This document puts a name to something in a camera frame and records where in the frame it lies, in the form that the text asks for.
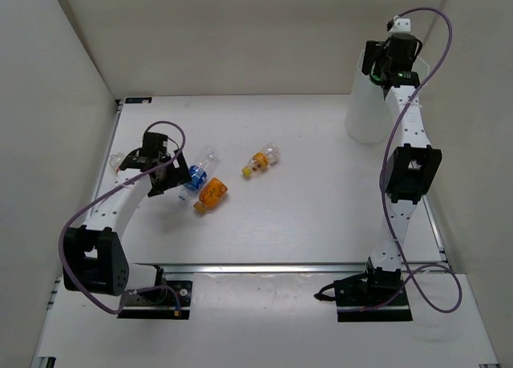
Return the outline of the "clear red-label cola bottle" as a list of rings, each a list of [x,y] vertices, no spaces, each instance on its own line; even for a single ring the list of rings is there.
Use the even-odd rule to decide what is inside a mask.
[[[125,155],[122,152],[118,152],[116,154],[110,155],[108,164],[109,164],[110,168],[115,173],[117,173],[119,171],[119,167],[124,159],[125,159]]]

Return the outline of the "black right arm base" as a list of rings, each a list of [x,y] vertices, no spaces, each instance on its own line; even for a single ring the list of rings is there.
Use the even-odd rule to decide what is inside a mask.
[[[412,321],[402,273],[375,267],[370,261],[363,273],[355,274],[322,287],[314,297],[333,302],[339,322]]]

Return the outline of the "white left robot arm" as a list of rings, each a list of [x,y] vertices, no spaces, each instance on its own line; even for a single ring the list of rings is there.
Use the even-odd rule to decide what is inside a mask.
[[[123,233],[140,202],[191,180],[184,155],[168,152],[170,139],[157,132],[143,134],[141,148],[125,157],[115,186],[120,190],[95,205],[78,228],[63,237],[63,256],[75,277],[90,293],[118,297],[140,289],[151,304],[168,295],[168,284],[155,266],[131,264],[121,244]]]

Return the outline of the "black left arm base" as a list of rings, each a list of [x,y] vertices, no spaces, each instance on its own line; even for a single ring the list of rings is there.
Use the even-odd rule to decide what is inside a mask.
[[[169,273],[162,266],[159,266],[156,274],[156,285],[167,285],[175,293],[166,289],[158,289],[130,296],[117,318],[188,320],[192,306],[192,275]]]

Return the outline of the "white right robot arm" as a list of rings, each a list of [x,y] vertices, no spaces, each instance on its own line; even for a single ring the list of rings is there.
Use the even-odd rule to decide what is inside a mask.
[[[421,116],[420,79],[414,63],[422,42],[398,32],[384,41],[366,44],[362,72],[383,91],[392,116],[392,132],[386,144],[379,177],[384,220],[378,247],[367,261],[362,298],[377,304],[402,283],[398,246],[406,239],[410,219],[425,196],[442,161],[432,147]]]

